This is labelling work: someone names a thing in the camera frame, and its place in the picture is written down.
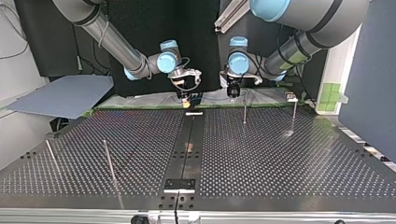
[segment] green strip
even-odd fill
[[[318,111],[334,112],[341,98],[341,84],[324,83]]]

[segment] cable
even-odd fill
[[[175,205],[175,223],[178,224],[178,215],[177,215],[177,206],[178,206],[178,196],[180,192],[177,194],[176,205]]]
[[[106,67],[102,63],[99,62],[99,60],[98,60],[98,58],[96,56],[96,45],[95,45],[95,43],[96,43],[96,40],[93,38],[92,39],[93,58],[95,59],[96,63],[99,64],[101,67],[103,67],[103,68],[105,68],[107,70],[110,70],[109,67]]]
[[[23,49],[23,51],[21,51],[21,52],[19,52],[19,53],[16,53],[16,54],[13,54],[13,55],[6,56],[6,57],[1,57],[0,60],[3,60],[3,59],[10,59],[10,58],[15,58],[15,57],[17,57],[17,56],[20,56],[20,55],[22,55],[24,52],[26,52],[26,50],[28,50],[28,48],[29,48],[29,44],[26,43],[25,48]]]
[[[197,89],[197,88],[199,87],[199,85],[201,84],[201,83],[199,83],[199,84],[195,85],[195,87],[192,87],[191,89],[185,90],[185,89],[179,87],[178,85],[176,85],[173,81],[171,81],[171,82],[172,82],[172,84],[173,84],[176,88],[178,88],[180,91],[193,91],[193,90]]]
[[[306,64],[306,63],[309,63],[309,61],[312,59],[312,56],[311,56],[311,57],[308,57],[308,58],[307,58],[305,61],[303,61],[303,62],[300,62],[300,63],[293,63],[293,62],[291,62],[289,59],[287,59],[287,58],[285,57],[285,55],[283,55],[282,50],[280,49],[280,45],[279,45],[279,37],[280,37],[280,33],[281,33],[282,29],[283,29],[283,24],[280,25],[279,31],[277,32],[277,36],[276,36],[277,53],[278,53],[279,56],[282,58],[282,60],[283,60],[285,63],[288,63],[289,65],[292,65],[292,66],[300,66],[300,65],[304,65],[304,64]]]
[[[105,73],[102,72],[102,70],[100,70],[99,68],[96,68],[96,67],[93,65],[92,62],[90,62],[89,60],[87,60],[87,59],[85,59],[85,58],[83,58],[83,57],[81,56],[80,51],[79,51],[79,47],[78,47],[78,40],[77,40],[77,35],[76,35],[76,28],[75,28],[75,26],[74,26],[73,24],[71,24],[71,26],[72,26],[72,30],[73,30],[73,36],[74,36],[74,39],[75,39],[75,43],[76,43],[76,52],[77,52],[78,58],[79,58],[80,60],[82,60],[85,64],[87,64],[87,65],[92,69],[92,71],[91,71],[92,74],[94,73],[94,71],[98,71],[101,75],[105,75]]]
[[[0,2],[0,7],[5,7],[7,9],[9,9],[14,16],[19,20],[20,17],[18,15],[18,13],[14,10],[14,8],[12,8],[11,6],[7,5],[6,3]],[[8,56],[4,56],[4,57],[0,57],[0,60],[4,60],[4,59],[10,59],[10,58],[15,58],[17,56],[22,55],[24,52],[26,52],[26,50],[28,50],[29,48],[29,42],[27,42],[26,40],[26,35],[24,33],[24,31],[21,29],[21,31],[19,31],[17,29],[17,27],[15,27],[15,25],[12,23],[12,21],[9,19],[9,17],[6,15],[6,13],[3,10],[0,10],[0,15],[6,20],[6,22],[12,27],[12,29],[18,34],[18,36],[20,36],[25,42],[26,45],[24,47],[24,49],[18,53],[12,54],[12,55],[8,55]]]
[[[293,66],[291,69],[294,68],[294,69],[296,70],[297,77],[300,79],[301,85],[303,86],[304,91],[305,91],[306,94],[308,95],[309,100],[312,102],[312,104],[314,104],[315,107],[317,107],[317,104],[314,102],[314,98],[312,98],[312,96],[309,94],[309,92],[308,92],[308,90],[307,90],[305,84],[303,83],[303,76],[301,75],[300,70],[299,70],[299,68],[301,68],[302,66],[304,66],[305,64],[307,64],[307,63],[310,62],[310,60],[312,59],[312,56],[307,57],[307,59],[306,59],[304,62],[301,62],[301,63],[293,63],[293,62],[289,61],[289,60],[283,55],[282,50],[280,49],[280,46],[279,46],[279,37],[280,37],[280,33],[281,33],[282,29],[283,29],[283,24],[280,25],[279,31],[278,31],[277,37],[276,37],[277,52],[278,52],[279,56],[282,58],[282,60],[285,61],[285,63],[288,63],[288,64],[290,64],[290,65]],[[298,45],[299,50],[300,50],[300,48],[301,48],[301,49],[303,48],[303,47],[301,46],[301,43],[300,43],[300,42],[296,41],[296,44]]]
[[[7,5],[7,4],[4,3],[4,2],[0,2],[0,7],[8,8],[8,9],[14,14],[14,16],[15,16],[18,20],[20,19],[20,16],[18,15],[17,11],[16,11],[13,7]],[[11,25],[11,27],[15,30],[15,32],[17,32],[17,34],[18,34],[23,40],[26,41],[26,34],[24,33],[24,31],[23,31],[22,29],[21,29],[21,31],[19,31],[19,30],[17,29],[17,27],[15,27],[15,25],[12,23],[12,21],[8,18],[8,16],[6,15],[6,13],[3,12],[3,11],[0,11],[0,12],[2,13],[3,17],[7,20],[7,22]]]
[[[297,77],[300,79],[301,85],[303,86],[304,91],[305,91],[306,94],[308,95],[309,100],[311,100],[312,104],[314,104],[314,106],[317,107],[317,103],[314,102],[314,98],[312,98],[312,96],[309,94],[308,90],[307,90],[306,87],[305,87],[305,84],[303,83],[303,76],[301,76],[299,67],[300,67],[300,66],[296,66],[296,67],[295,67],[296,72],[297,72]]]
[[[102,48],[102,43],[103,43],[103,40],[105,39],[106,32],[107,32],[107,29],[108,29],[108,26],[109,26],[109,25],[110,25],[110,21],[109,21],[108,18],[107,18],[105,30],[103,30],[102,35],[101,35],[101,37],[100,37],[100,39],[99,39],[99,43],[98,43],[99,49]]]

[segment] gray cable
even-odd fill
[[[18,20],[20,19],[20,16],[18,15],[17,11],[16,11],[13,7],[7,5],[7,4],[4,3],[4,2],[0,2],[0,7],[5,7],[5,8],[7,8],[8,10],[10,10],[10,11],[14,14],[14,16],[15,16]],[[17,27],[15,27],[15,25],[12,23],[12,21],[9,19],[9,17],[6,15],[6,13],[5,13],[4,11],[0,10],[0,12],[1,12],[1,15],[3,16],[3,18],[4,18],[4,19],[9,23],[9,25],[15,30],[15,32],[16,32],[23,40],[26,41],[26,35],[25,35],[25,33],[23,32],[23,30],[19,31],[19,30],[17,29]]]
[[[15,9],[12,8],[11,6],[7,5],[4,2],[0,2],[0,7],[7,8],[8,10],[10,10],[14,14],[14,16],[18,20],[20,19],[17,11],[15,11]],[[3,10],[0,10],[0,15],[3,17],[3,19],[6,20],[6,22],[12,27],[12,29],[14,29],[14,31],[18,34],[18,36],[20,36],[26,42],[26,45],[25,45],[24,49],[21,52],[13,54],[13,55],[5,56],[5,57],[0,57],[0,60],[10,59],[10,58],[14,58],[14,57],[22,55],[24,52],[26,52],[26,50],[28,50],[28,47],[29,47],[29,43],[26,40],[26,35],[25,35],[24,31],[22,29],[21,29],[21,31],[19,31],[18,28],[12,23],[12,21],[9,19],[9,17],[6,15],[6,13]]]

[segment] metal table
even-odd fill
[[[395,173],[328,120],[307,108],[293,119],[292,111],[250,108],[247,124],[242,108],[195,117],[182,110],[97,111],[49,142],[55,159],[43,143],[0,172],[0,223],[7,211],[30,208],[168,217],[396,214]],[[195,192],[164,193],[170,179],[193,180]]]

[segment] white cable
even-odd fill
[[[7,9],[9,9],[18,20],[20,19],[20,16],[18,15],[17,11],[15,11],[15,9],[13,7],[7,5],[4,2],[0,2],[0,7],[5,7]],[[3,17],[3,19],[6,20],[6,22],[11,26],[11,28],[18,34],[18,36],[20,36],[26,42],[26,45],[21,52],[13,54],[13,55],[5,56],[5,57],[0,57],[0,60],[10,59],[10,58],[14,58],[14,57],[22,55],[29,48],[29,43],[26,40],[26,35],[25,35],[24,31],[22,30],[22,28],[21,28],[21,31],[19,31],[18,28],[14,25],[14,23],[12,23],[12,21],[6,15],[6,13],[1,9],[0,9],[0,15]]]
[[[110,25],[110,21],[107,20],[106,26],[105,26],[105,30],[103,30],[102,35],[101,35],[101,37],[99,39],[99,44],[98,44],[99,49],[102,48],[102,43],[103,43],[103,40],[105,39],[105,35],[106,35],[106,32],[107,32],[107,29],[108,29],[109,25]]]
[[[188,89],[188,90],[185,90],[185,89],[183,89],[183,88],[180,88],[178,85],[176,85],[173,81],[171,81],[172,82],[172,84],[176,87],[176,88],[178,88],[179,90],[181,90],[181,91],[193,91],[193,90],[195,90],[195,89],[197,89],[198,87],[199,87],[199,85],[201,84],[201,83],[198,83],[195,87],[193,87],[193,88],[191,88],[191,89]]]

